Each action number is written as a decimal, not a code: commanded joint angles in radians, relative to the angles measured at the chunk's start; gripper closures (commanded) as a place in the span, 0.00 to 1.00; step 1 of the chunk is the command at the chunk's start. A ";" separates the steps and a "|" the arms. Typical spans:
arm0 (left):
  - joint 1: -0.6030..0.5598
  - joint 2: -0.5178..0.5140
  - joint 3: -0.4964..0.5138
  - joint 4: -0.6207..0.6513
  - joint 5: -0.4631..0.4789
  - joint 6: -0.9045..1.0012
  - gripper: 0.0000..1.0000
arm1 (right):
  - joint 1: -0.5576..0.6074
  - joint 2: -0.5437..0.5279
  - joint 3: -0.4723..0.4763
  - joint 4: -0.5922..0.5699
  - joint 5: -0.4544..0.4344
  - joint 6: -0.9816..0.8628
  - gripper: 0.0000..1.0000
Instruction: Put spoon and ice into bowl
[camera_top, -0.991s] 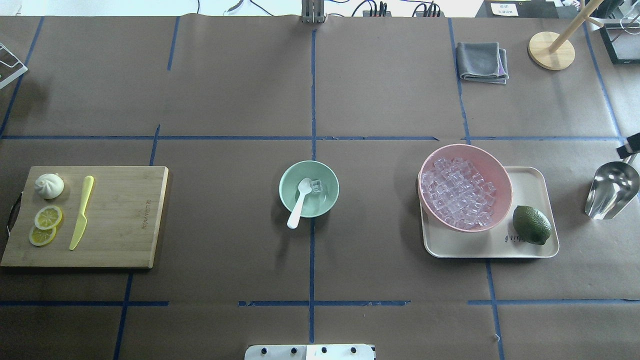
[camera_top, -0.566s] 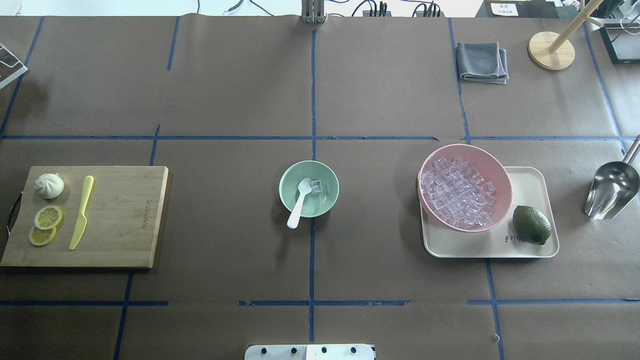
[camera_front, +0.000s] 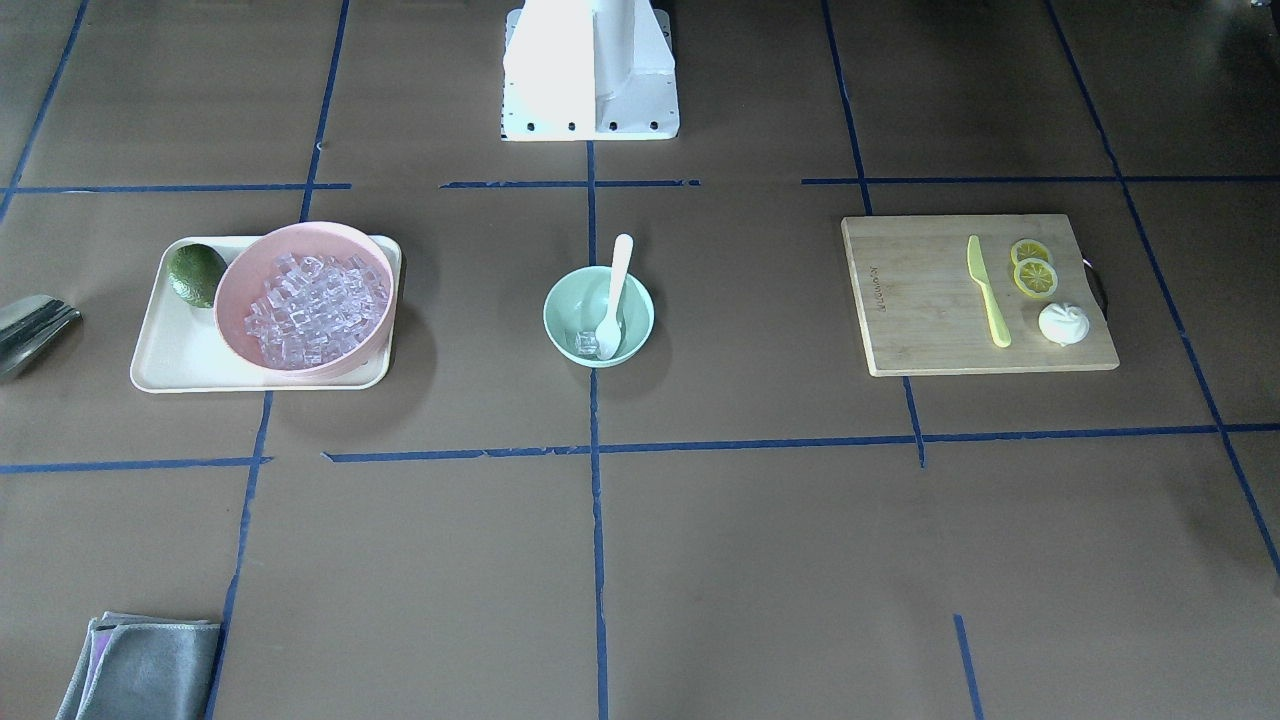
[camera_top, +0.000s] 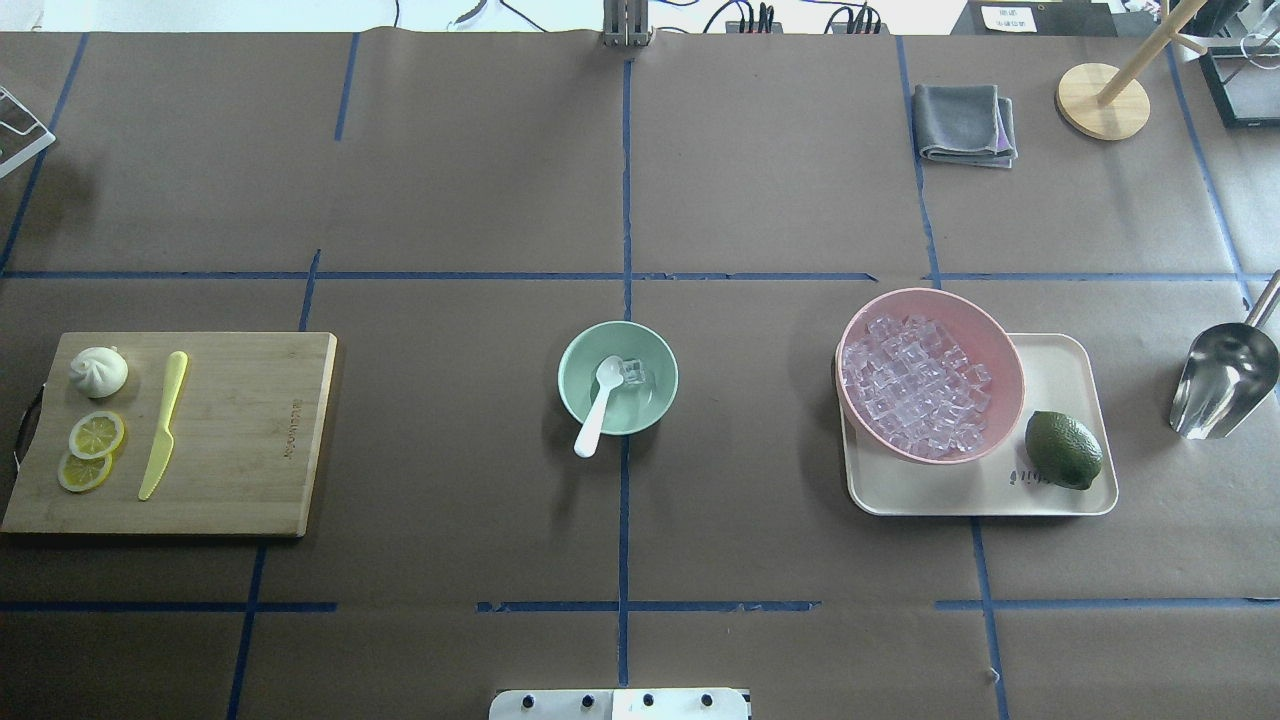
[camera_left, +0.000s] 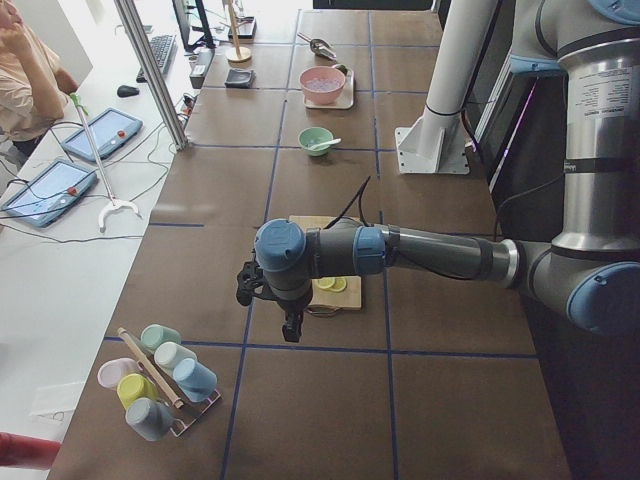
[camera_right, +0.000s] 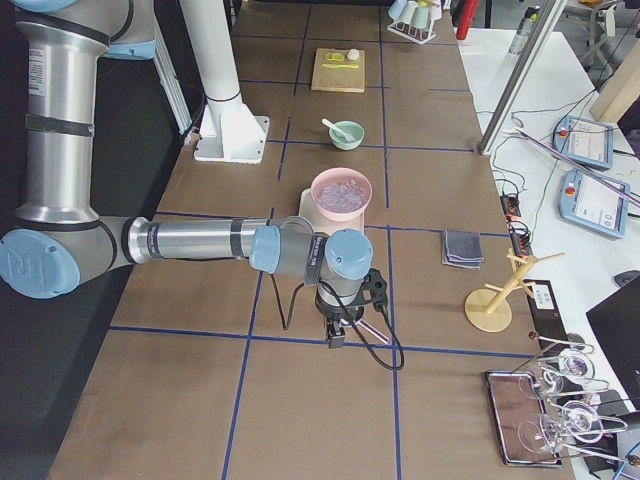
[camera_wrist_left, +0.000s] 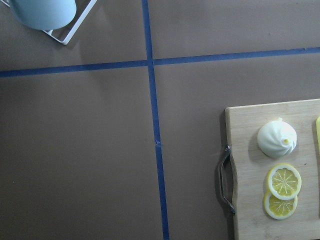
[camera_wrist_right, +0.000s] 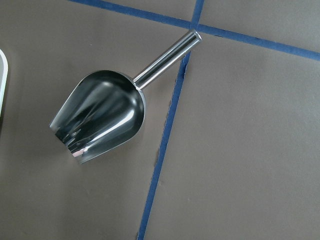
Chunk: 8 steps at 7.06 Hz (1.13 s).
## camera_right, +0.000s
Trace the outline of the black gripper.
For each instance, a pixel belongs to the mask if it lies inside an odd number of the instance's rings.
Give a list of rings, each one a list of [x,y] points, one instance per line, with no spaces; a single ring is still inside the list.
[[[332,305],[325,301],[319,294],[315,297],[315,305],[325,317],[325,331],[327,345],[330,349],[341,348],[345,342],[345,330],[356,324],[364,314],[364,305],[353,303],[347,305],[345,310],[340,306]]]

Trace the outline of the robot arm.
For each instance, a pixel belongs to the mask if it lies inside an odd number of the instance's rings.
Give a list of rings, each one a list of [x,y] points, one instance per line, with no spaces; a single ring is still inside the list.
[[[25,196],[27,42],[1,5],[1,226]],[[91,201],[116,216],[295,213],[300,193],[332,158],[328,147],[284,151],[277,130],[263,165],[201,163],[179,156],[175,123],[149,61],[98,63],[97,139]],[[98,346],[110,322],[179,330],[244,331],[258,275],[235,262],[155,262],[122,267],[50,300],[1,290],[4,354],[63,356]]]

